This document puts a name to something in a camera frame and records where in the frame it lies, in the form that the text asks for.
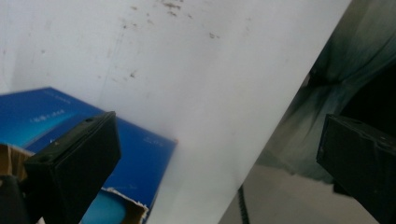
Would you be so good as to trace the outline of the blue cardboard box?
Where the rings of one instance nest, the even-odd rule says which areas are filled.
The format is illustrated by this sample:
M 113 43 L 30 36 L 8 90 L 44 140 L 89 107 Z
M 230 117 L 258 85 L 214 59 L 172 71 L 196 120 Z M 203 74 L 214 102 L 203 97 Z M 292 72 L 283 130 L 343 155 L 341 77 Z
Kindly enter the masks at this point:
M 85 119 L 103 113 L 53 88 L 0 94 L 0 224 L 46 224 L 30 221 L 24 163 Z M 120 160 L 100 191 L 124 200 L 121 224 L 146 224 L 176 143 L 116 119 Z

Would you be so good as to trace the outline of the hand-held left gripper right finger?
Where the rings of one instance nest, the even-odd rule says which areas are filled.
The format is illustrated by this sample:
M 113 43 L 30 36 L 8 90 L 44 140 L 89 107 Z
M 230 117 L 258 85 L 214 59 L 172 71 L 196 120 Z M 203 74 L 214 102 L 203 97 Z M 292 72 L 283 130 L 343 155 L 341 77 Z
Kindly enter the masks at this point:
M 396 138 L 359 120 L 329 115 L 317 163 L 380 224 L 396 224 Z

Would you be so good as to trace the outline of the grey-green cloth curtain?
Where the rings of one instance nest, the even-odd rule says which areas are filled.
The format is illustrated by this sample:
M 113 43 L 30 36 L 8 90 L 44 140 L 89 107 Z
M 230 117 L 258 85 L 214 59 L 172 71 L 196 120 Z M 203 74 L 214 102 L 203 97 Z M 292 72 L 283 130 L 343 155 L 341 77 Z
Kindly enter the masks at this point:
M 396 0 L 352 0 L 265 145 L 257 163 L 324 183 L 332 176 L 317 162 L 328 114 L 396 63 Z

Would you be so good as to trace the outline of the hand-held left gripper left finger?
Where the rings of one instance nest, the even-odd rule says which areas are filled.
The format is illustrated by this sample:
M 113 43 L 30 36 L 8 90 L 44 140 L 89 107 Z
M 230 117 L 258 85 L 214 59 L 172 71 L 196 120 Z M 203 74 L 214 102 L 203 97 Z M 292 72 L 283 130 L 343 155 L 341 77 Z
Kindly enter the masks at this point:
M 78 224 L 119 160 L 116 113 L 82 121 L 24 163 L 30 221 Z

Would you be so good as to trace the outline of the white table sheet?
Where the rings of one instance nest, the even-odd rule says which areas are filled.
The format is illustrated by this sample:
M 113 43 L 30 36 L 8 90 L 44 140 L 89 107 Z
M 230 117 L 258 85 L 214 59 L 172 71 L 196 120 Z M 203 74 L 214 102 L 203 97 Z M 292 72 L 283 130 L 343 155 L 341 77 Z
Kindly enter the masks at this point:
M 0 0 L 0 92 L 175 139 L 148 224 L 219 224 L 350 1 Z

